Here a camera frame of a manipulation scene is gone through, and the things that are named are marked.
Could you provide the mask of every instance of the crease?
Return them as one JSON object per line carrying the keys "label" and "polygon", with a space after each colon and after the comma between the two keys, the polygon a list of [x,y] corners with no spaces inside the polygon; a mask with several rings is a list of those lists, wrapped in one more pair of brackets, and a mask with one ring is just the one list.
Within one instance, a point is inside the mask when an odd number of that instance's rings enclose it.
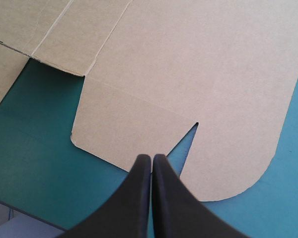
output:
{"label": "crease", "polygon": [[109,34],[108,34],[106,40],[105,40],[104,43],[101,45],[101,47],[99,48],[98,52],[96,53],[95,58],[94,58],[93,62],[91,63],[91,65],[89,66],[89,68],[87,69],[85,75],[88,75],[89,72],[90,72],[90,71],[93,69],[93,67],[95,66],[96,61],[97,61],[97,57],[98,57],[99,53],[100,53],[101,50],[103,49],[104,45],[105,45],[106,42],[108,41],[108,39],[109,39],[109,37],[111,36],[111,34],[114,32],[116,26],[118,25],[118,23],[120,22],[121,18],[122,18],[123,15],[125,14],[127,8],[129,7],[129,5],[130,5],[132,2],[133,2],[133,0],[130,0],[130,1],[127,3],[125,9],[124,9],[123,12],[121,13],[121,15],[120,15],[119,19],[117,20],[116,24],[115,24],[114,27],[111,29],[111,31],[109,32]]}
{"label": "crease", "polygon": [[37,47],[33,50],[33,52],[31,53],[31,56],[34,55],[36,53],[36,51],[39,49],[39,47],[42,45],[42,43],[45,41],[45,39],[48,37],[48,35],[51,33],[51,31],[53,30],[53,28],[58,24],[58,22],[61,20],[61,18],[64,16],[64,14],[68,11],[68,9],[70,8],[71,4],[74,2],[74,0],[70,0],[68,2],[68,4],[66,4],[66,6],[64,7],[64,9],[61,11],[61,13],[59,14],[59,16],[55,19],[55,21],[53,22],[53,24],[50,26],[49,30],[45,33],[44,37],[42,38],[41,42],[37,45]]}
{"label": "crease", "polygon": [[48,1],[45,3],[44,7],[41,9],[41,11],[40,11],[40,13],[39,13],[39,15],[38,15],[38,17],[37,17],[37,19],[36,19],[36,24],[35,24],[35,29],[34,29],[34,31],[33,31],[33,34],[32,34],[32,36],[30,37],[30,39],[28,40],[28,42],[25,43],[25,45],[23,46],[22,50],[24,50],[24,48],[25,48],[25,47],[32,41],[33,37],[35,36],[35,33],[36,33],[36,31],[37,31],[37,29],[38,29],[38,26],[39,26],[39,22],[40,22],[40,18],[41,18],[41,16],[42,16],[42,13],[43,13],[43,11],[45,10],[46,6],[49,4],[50,1],[51,1],[51,0],[48,0]]}
{"label": "crease", "polygon": [[20,54],[22,54],[22,55],[24,55],[24,56],[31,57],[30,55],[28,55],[28,54],[26,54],[26,53],[24,53],[24,52],[22,52],[22,51],[19,51],[19,50],[15,49],[15,48],[13,48],[13,47],[11,47],[11,46],[8,46],[8,45],[5,44],[3,41],[0,41],[0,45],[2,45],[2,46],[4,46],[4,47],[7,47],[7,48],[9,48],[10,50],[13,50],[13,51],[15,51],[15,52],[18,52],[18,53],[20,53]]}
{"label": "crease", "polygon": [[168,112],[170,112],[170,113],[172,113],[172,114],[175,114],[176,116],[181,117],[181,118],[183,118],[183,119],[185,119],[185,120],[193,121],[193,123],[196,123],[196,122],[199,121],[197,118],[196,118],[196,119],[188,118],[188,117],[186,117],[186,116],[184,116],[184,115],[181,115],[181,114],[178,114],[178,113],[174,112],[173,110],[166,109],[166,108],[161,107],[161,106],[159,106],[159,105],[157,105],[157,104],[155,104],[155,103],[149,102],[149,101],[147,101],[147,100],[145,100],[145,99],[143,99],[143,98],[139,98],[139,97],[137,97],[137,96],[135,96],[135,95],[132,95],[132,94],[130,94],[130,93],[128,93],[128,92],[125,92],[125,91],[121,90],[121,89],[118,88],[118,87],[115,87],[115,86],[113,86],[113,85],[110,85],[110,84],[107,84],[107,83],[104,83],[104,82],[95,80],[95,79],[92,78],[92,77],[87,77],[86,80],[93,80],[93,81],[95,81],[95,82],[97,82],[97,83],[99,83],[99,84],[102,84],[102,85],[105,85],[106,87],[109,87],[109,88],[112,88],[112,89],[114,89],[114,90],[117,90],[117,91],[119,91],[119,92],[121,92],[121,93],[123,93],[123,94],[126,94],[126,95],[130,96],[130,97],[136,98],[136,99],[138,99],[138,100],[140,100],[140,101],[143,101],[143,102],[145,102],[145,103],[148,103],[148,104],[150,104],[150,105],[153,105],[153,106],[155,106],[155,107],[157,107],[157,108],[160,108],[160,109],[163,109],[163,110],[165,110],[165,111],[168,111]]}

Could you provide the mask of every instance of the corrugated cardboard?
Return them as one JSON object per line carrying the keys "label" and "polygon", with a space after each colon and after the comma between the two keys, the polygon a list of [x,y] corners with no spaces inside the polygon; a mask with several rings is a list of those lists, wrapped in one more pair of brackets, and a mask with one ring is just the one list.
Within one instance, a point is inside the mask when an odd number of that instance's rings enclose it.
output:
{"label": "corrugated cardboard", "polygon": [[86,78],[72,140],[128,170],[198,121],[181,179],[225,199],[267,169],[297,77],[298,1],[134,0]]}
{"label": "corrugated cardboard", "polygon": [[0,0],[0,42],[86,75],[130,0]]}
{"label": "corrugated cardboard", "polygon": [[23,70],[28,57],[0,45],[0,102]]}

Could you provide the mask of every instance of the brown cardboard sheet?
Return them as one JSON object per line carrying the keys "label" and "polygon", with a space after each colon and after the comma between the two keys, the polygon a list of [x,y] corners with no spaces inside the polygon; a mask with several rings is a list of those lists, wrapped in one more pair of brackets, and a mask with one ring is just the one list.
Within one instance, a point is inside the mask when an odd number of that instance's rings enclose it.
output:
{"label": "brown cardboard sheet", "polygon": [[0,0],[0,41],[31,55],[70,0]]}
{"label": "brown cardboard sheet", "polygon": [[0,45],[0,102],[23,70],[28,56]]}
{"label": "brown cardboard sheet", "polygon": [[298,1],[133,0],[85,80],[73,143],[129,170],[199,122],[181,179],[202,201],[252,186],[298,77]]}
{"label": "brown cardboard sheet", "polygon": [[0,43],[86,75],[130,0],[0,0]]}

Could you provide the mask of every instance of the flat cardboard box blank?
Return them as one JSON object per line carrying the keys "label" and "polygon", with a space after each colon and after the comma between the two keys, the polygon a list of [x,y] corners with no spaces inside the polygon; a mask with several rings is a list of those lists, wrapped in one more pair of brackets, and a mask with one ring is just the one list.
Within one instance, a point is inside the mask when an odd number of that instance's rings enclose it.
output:
{"label": "flat cardboard box blank", "polygon": [[199,200],[229,198],[267,169],[297,77],[298,1],[134,0],[86,77],[72,141],[128,171],[198,122],[181,179]]}

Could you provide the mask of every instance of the teal surface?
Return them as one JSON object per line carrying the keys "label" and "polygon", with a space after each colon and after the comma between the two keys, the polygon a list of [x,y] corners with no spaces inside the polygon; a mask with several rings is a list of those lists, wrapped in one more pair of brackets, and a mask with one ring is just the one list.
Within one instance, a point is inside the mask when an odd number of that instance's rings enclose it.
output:
{"label": "teal surface", "polygon": [[[82,84],[30,60],[0,104],[0,202],[64,229],[97,209],[127,175],[70,141]],[[195,130],[169,155],[178,174]],[[263,177],[236,197],[204,204],[252,237],[298,237],[298,83]]]}

